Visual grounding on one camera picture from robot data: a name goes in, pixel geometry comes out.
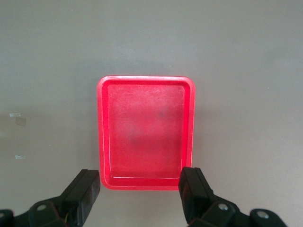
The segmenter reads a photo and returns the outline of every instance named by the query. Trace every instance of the rectangular container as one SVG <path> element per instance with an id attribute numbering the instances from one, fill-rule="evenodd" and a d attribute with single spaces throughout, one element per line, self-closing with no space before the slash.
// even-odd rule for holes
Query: rectangular container
<path id="1" fill-rule="evenodd" d="M 194 83 L 178 76 L 106 76 L 97 102 L 102 183 L 177 190 L 181 169 L 191 166 Z"/>

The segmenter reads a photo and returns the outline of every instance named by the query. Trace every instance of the tape piece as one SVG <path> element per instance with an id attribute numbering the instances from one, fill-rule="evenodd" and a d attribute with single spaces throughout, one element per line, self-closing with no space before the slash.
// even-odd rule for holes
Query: tape piece
<path id="1" fill-rule="evenodd" d="M 26 155 L 15 155 L 15 159 L 25 159 Z"/>
<path id="2" fill-rule="evenodd" d="M 16 117 L 16 124 L 25 127 L 25 125 L 27 124 L 27 120 L 22 117 Z"/>
<path id="3" fill-rule="evenodd" d="M 10 117 L 21 117 L 20 113 L 10 113 L 9 114 Z"/>

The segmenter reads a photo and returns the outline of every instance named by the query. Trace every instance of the screw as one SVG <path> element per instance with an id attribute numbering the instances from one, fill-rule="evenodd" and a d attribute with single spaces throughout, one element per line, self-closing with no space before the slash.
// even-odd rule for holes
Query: screw
<path id="1" fill-rule="evenodd" d="M 220 208 L 220 210 L 228 210 L 228 206 L 226 204 L 224 204 L 224 203 L 220 203 L 218 205 L 218 207 Z"/>
<path id="2" fill-rule="evenodd" d="M 38 206 L 37 211 L 44 210 L 45 208 L 46 208 L 46 205 L 42 204 L 42 205 Z"/>
<path id="3" fill-rule="evenodd" d="M 266 212 L 261 211 L 261 210 L 257 211 L 257 215 L 258 215 L 260 218 L 264 218 L 264 219 L 268 219 L 268 218 L 269 218 L 269 215 L 268 215 Z"/>

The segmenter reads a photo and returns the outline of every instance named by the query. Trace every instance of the red plastic tray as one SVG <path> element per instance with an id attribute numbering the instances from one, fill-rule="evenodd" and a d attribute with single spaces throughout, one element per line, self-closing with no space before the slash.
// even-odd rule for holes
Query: red plastic tray
<path id="1" fill-rule="evenodd" d="M 177 190 L 182 167 L 191 166 L 194 83 L 177 76 L 106 76 L 97 100 L 102 183 Z"/>

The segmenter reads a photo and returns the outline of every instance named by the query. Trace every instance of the silver screw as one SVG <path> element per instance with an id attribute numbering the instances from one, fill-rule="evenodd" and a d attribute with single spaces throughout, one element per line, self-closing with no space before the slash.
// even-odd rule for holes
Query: silver screw
<path id="1" fill-rule="evenodd" d="M 224 203 L 220 203 L 218 205 L 218 207 L 220 208 L 220 210 L 228 210 L 228 206 L 226 204 L 224 204 Z"/>
<path id="2" fill-rule="evenodd" d="M 264 218 L 264 219 L 268 219 L 268 218 L 269 218 L 269 215 L 268 215 L 266 212 L 261 211 L 261 210 L 257 211 L 257 215 L 258 215 L 260 218 Z"/>
<path id="3" fill-rule="evenodd" d="M 46 205 L 42 204 L 42 205 L 38 206 L 37 211 L 44 210 L 45 208 L 46 208 Z"/>

